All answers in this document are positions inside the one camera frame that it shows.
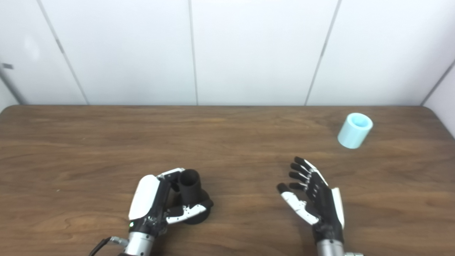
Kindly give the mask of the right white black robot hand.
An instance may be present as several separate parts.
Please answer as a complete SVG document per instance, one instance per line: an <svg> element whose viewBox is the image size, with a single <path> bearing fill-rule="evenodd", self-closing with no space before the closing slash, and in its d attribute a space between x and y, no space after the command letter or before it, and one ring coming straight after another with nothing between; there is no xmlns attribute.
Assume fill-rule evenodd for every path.
<svg viewBox="0 0 455 256"><path fill-rule="evenodd" d="M312 227L315 243L334 240L344 243L345 218L338 187L330 188L320 171L296 156L289 177L298 182L280 183L277 190L291 209Z"/></svg>

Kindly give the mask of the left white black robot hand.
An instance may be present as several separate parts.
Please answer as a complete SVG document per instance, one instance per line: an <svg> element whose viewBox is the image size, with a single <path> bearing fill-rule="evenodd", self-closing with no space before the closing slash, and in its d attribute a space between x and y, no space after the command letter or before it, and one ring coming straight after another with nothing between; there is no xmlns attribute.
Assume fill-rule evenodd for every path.
<svg viewBox="0 0 455 256"><path fill-rule="evenodd" d="M147 175L139 181L132 199L129 232L158 237L169 225L203 222L213 206L196 170L178 167L158 176Z"/></svg>

